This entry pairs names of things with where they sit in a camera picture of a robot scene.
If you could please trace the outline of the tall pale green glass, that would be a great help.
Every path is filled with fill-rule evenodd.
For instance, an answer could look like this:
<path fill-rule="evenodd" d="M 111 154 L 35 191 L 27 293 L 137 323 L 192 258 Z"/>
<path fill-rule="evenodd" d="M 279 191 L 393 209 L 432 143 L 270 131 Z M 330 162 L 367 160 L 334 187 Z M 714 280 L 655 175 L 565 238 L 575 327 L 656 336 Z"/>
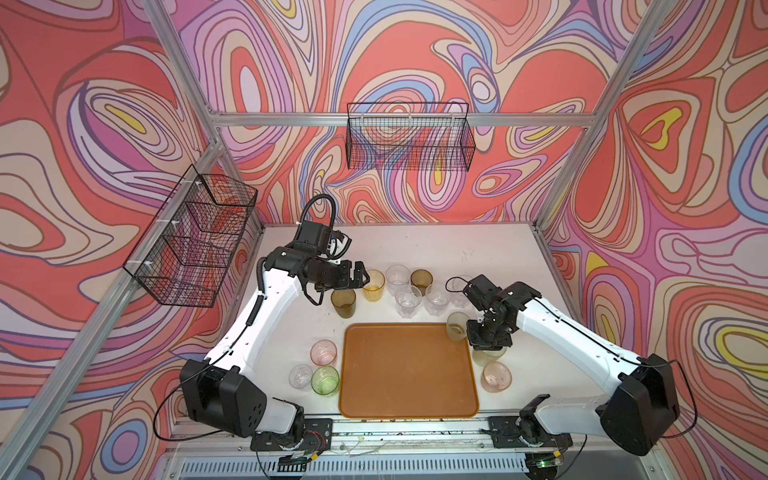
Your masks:
<path fill-rule="evenodd" d="M 508 350 L 507 347 L 502 347 L 499 350 L 472 350 L 472 360 L 479 367 L 485 367 L 488 363 L 499 361 L 501 357 Z"/>

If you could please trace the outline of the small pale green glass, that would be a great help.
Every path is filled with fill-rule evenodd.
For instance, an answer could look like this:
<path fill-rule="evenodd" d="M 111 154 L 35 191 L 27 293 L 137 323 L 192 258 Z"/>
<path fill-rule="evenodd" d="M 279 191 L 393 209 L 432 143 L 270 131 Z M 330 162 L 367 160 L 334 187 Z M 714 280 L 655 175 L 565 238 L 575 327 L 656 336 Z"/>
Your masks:
<path fill-rule="evenodd" d="M 446 335 L 453 342 L 463 341 L 467 337 L 467 321 L 469 316 L 465 312 L 452 312 L 446 321 Z"/>

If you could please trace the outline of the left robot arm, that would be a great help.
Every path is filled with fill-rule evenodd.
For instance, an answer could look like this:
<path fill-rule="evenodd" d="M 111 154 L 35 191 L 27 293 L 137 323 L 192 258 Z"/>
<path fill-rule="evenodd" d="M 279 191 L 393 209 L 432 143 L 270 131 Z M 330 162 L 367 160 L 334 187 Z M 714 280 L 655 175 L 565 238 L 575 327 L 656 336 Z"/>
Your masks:
<path fill-rule="evenodd" d="M 189 360 L 180 373 L 188 417 L 217 432 L 246 438 L 256 433 L 291 434 L 303 417 L 299 405 L 271 397 L 254 379 L 266 362 L 264 349 L 300 296 L 315 306 L 334 291 L 370 282 L 361 261 L 334 260 L 314 251 L 278 247 L 256 268 L 257 289 L 246 309 L 202 361 Z"/>

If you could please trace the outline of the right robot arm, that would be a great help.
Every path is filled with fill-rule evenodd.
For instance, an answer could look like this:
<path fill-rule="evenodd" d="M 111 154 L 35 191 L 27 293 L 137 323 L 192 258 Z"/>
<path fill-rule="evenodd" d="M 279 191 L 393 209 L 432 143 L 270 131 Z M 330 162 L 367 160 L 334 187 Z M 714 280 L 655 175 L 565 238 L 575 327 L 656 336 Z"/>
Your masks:
<path fill-rule="evenodd" d="M 647 455 L 678 420 L 680 408 L 670 361 L 615 345 L 557 309 L 524 282 L 501 288 L 486 276 L 467 281 L 463 295 L 481 312 L 466 331 L 478 351 L 498 351 L 522 331 L 547 344 L 601 390 L 593 397 L 543 393 L 518 414 L 520 440 L 539 446 L 557 435 L 603 436 L 635 456 Z"/>

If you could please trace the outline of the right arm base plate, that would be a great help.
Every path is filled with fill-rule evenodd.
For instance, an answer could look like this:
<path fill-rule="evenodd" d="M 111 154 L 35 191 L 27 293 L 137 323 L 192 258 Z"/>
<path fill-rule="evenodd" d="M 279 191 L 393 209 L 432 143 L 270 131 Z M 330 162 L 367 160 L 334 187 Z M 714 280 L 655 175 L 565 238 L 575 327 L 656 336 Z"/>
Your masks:
<path fill-rule="evenodd" d="M 483 432 L 491 437 L 495 448 L 554 448 L 568 450 L 573 446 L 570 434 L 547 433 L 531 418 L 492 416 Z"/>

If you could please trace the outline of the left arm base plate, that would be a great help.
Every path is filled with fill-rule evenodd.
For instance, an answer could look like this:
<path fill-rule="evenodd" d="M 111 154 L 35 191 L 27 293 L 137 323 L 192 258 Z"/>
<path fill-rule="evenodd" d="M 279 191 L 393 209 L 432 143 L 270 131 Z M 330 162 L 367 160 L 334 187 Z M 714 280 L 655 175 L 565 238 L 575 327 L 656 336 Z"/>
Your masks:
<path fill-rule="evenodd" d="M 250 450 L 258 453 L 322 453 L 331 447 L 332 433 L 331 418 L 304 418 L 298 420 L 287 433 L 256 433 L 252 437 Z"/>

